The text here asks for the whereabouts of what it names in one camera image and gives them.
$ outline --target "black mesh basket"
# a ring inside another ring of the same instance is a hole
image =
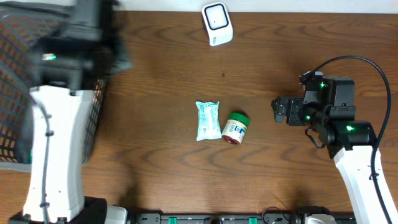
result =
[[[26,50],[64,23],[70,7],[37,3],[0,3],[0,169],[30,172],[32,113]],[[95,83],[83,161],[90,156],[106,80]]]

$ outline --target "wooden table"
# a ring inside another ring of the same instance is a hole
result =
[[[362,55],[388,76],[393,107],[381,142],[384,173],[398,203],[398,16],[231,13],[232,42],[210,47],[198,12],[129,12],[124,41],[134,69],[114,77],[83,168],[85,195],[135,211],[259,213],[323,205],[352,211],[326,149],[303,127],[274,122],[271,100],[302,96],[299,75],[329,58]],[[378,133],[384,84],[372,66],[334,62],[325,75],[356,82],[357,119]],[[240,146],[196,142],[195,102],[220,101],[220,123],[244,110],[251,119]],[[29,174],[0,172],[0,222],[22,209]]]

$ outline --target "black cable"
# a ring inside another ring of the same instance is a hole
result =
[[[319,145],[317,143],[317,140],[315,140],[310,134],[308,134],[309,131],[313,131],[313,127],[307,127],[304,131],[304,134],[311,140],[312,144],[314,144],[317,149],[323,149],[326,145],[324,143],[322,143],[322,145]]]
[[[316,69],[314,69],[312,71],[312,76],[314,76],[315,72],[318,71],[319,69],[321,69],[326,64],[328,64],[330,62],[337,61],[337,60],[348,59],[348,58],[362,60],[362,61],[365,61],[365,62],[370,63],[371,65],[373,65],[373,67],[380,73],[380,75],[381,75],[381,77],[382,77],[382,79],[384,81],[384,84],[386,85],[387,111],[386,111],[386,116],[384,117],[383,124],[381,126],[381,130],[380,130],[379,136],[377,137],[377,140],[376,140],[375,144],[373,145],[373,150],[372,150],[372,155],[371,155],[371,177],[372,177],[372,180],[373,180],[374,188],[376,189],[377,197],[379,198],[380,206],[381,206],[381,208],[382,208],[382,210],[384,212],[384,215],[386,216],[386,220],[387,220],[388,223],[392,223],[391,222],[391,218],[390,218],[390,216],[388,214],[388,211],[387,211],[387,208],[386,208],[386,204],[383,201],[383,197],[381,195],[379,184],[377,182],[377,176],[379,174],[376,172],[376,165],[375,165],[376,153],[377,153],[377,150],[379,148],[381,138],[383,137],[384,130],[386,129],[388,118],[390,117],[390,110],[391,110],[391,90],[390,90],[390,85],[388,83],[386,75],[381,70],[381,68],[378,65],[376,65],[376,63],[374,63],[372,60],[364,58],[364,57],[361,57],[361,56],[356,56],[356,55],[346,55],[346,56],[335,57],[335,58],[332,58],[330,60],[327,60],[326,62],[324,62],[323,64],[321,64],[320,66],[318,66]]]
[[[262,213],[262,215],[261,215],[261,220],[262,220],[262,222],[264,222],[264,224],[268,224],[268,223],[266,222],[265,217],[266,217],[267,211],[270,210],[270,209],[272,209],[272,208],[278,209],[279,213],[284,217],[284,219],[286,219],[286,221],[289,221],[289,219],[286,218],[285,214],[283,214],[283,212],[282,212],[278,207],[271,206],[271,207],[268,207],[268,208]]]
[[[45,192],[45,187],[46,187],[46,181],[47,181],[47,164],[48,164],[48,159],[49,159],[49,144],[50,144],[50,137],[52,136],[53,132],[50,130],[50,121],[49,121],[49,116],[44,108],[44,105],[39,104],[36,102],[33,97],[30,97],[30,100],[32,100],[33,104],[37,106],[40,111],[42,112],[45,120],[45,125],[46,125],[46,131],[45,131],[45,136],[47,138],[47,141],[45,143],[45,154],[44,154],[44,165],[43,165],[43,176],[42,176],[42,199],[40,202],[40,207],[43,208],[43,220],[45,224],[50,223],[49,222],[49,214],[47,211],[47,207],[49,204],[45,201],[45,198],[47,196]]]

